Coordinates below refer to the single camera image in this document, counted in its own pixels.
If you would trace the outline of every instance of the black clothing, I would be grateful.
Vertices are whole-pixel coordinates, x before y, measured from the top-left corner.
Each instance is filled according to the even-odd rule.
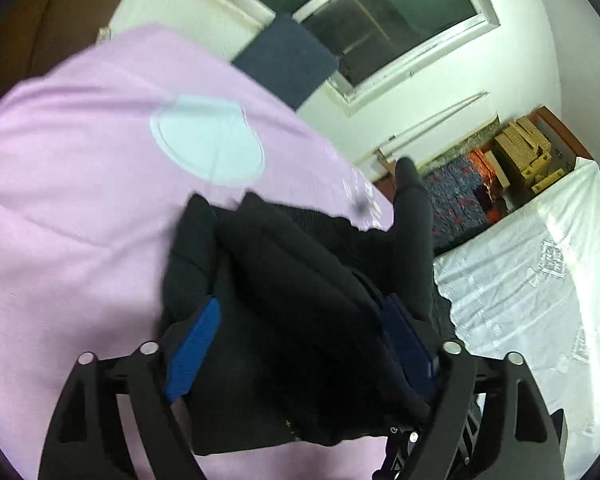
[[[430,203],[411,161],[398,164],[397,181],[388,232],[252,193],[236,211],[192,197],[164,278],[162,325],[209,296],[221,305],[186,397],[197,454],[298,438],[332,446],[426,420],[379,317],[396,293],[431,325]]]

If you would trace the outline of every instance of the blue padding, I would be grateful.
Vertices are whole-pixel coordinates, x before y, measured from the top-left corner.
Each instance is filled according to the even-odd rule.
[[[429,400],[437,390],[434,365],[427,349],[402,314],[402,309],[402,304],[398,303],[395,297],[385,298],[380,313],[382,326],[394,346],[400,366],[412,389],[425,400]]]
[[[216,298],[211,298],[169,362],[167,384],[164,387],[169,402],[175,402],[191,390],[219,325],[220,303]]]

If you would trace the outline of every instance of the patterned fabric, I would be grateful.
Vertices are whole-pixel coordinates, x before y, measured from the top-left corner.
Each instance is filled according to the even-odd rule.
[[[482,178],[469,158],[460,156],[424,177],[433,207],[436,254],[484,231],[490,222],[476,197]]]

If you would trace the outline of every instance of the white circular patch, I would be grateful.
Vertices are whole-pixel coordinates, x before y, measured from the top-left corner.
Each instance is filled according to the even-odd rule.
[[[151,130],[171,160],[208,182],[245,186],[264,172],[260,139],[234,102],[180,96],[153,114]]]

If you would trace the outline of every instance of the window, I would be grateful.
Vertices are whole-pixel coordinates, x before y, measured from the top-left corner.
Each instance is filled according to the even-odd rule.
[[[227,0],[263,25],[291,14],[340,60],[349,105],[375,96],[499,25],[489,0]]]

